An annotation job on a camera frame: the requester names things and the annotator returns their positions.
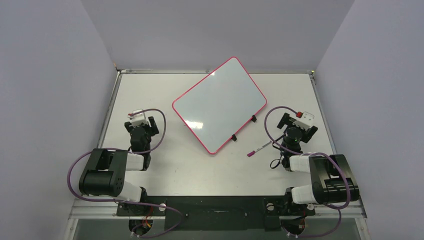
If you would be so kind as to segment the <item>purple whiteboard marker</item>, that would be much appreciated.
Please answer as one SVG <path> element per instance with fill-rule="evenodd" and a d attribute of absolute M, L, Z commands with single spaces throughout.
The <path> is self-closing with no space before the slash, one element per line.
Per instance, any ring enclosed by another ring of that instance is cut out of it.
<path fill-rule="evenodd" d="M 254 154 L 256 154 L 257 152 L 259 152 L 259 151 L 261 151 L 262 149 L 264 149 L 264 148 L 266 148 L 267 146 L 269 146 L 271 143 L 272 143 L 272 141 L 269 141 L 269 142 L 265 143 L 264 145 L 262 145 L 261 147 L 259 147 L 259 148 L 255 149 L 255 150 L 252 150 L 251 152 L 249 152 L 249 153 L 247 154 L 247 157 L 251 157 L 251 156 L 253 156 L 253 155 L 254 155 Z"/>

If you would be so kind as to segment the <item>pink-framed whiteboard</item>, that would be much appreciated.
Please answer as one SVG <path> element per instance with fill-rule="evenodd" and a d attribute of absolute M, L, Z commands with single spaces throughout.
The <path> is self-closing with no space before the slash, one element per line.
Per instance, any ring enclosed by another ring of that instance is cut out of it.
<path fill-rule="evenodd" d="M 251 122 L 268 100 L 241 61 L 232 56 L 172 102 L 172 109 L 210 154 Z"/>

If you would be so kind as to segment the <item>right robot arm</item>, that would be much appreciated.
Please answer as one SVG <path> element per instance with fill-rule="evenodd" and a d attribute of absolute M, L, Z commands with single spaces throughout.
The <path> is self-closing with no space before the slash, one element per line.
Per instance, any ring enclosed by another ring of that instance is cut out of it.
<path fill-rule="evenodd" d="M 310 175 L 309 184 L 293 187 L 291 194 L 282 199 L 287 213 L 296 213 L 303 204 L 328 205 L 360 198 L 357 181 L 343 154 L 326 157 L 302 151 L 301 143 L 308 143 L 318 131 L 312 114 L 298 112 L 292 117 L 285 113 L 277 128 L 283 130 L 275 146 L 280 151 L 280 165 L 288 172 Z"/>

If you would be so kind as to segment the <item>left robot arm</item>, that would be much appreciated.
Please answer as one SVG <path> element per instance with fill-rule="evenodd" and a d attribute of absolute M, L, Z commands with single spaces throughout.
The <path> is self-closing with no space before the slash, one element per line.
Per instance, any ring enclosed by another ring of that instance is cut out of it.
<path fill-rule="evenodd" d="M 154 117 L 133 116 L 124 123 L 130 135 L 130 150 L 95 148 L 81 174 L 78 188 L 84 195 L 109 196 L 130 201 L 136 215 L 149 209 L 146 189 L 125 180 L 127 172 L 146 171 L 150 166 L 152 137 L 159 134 Z"/>

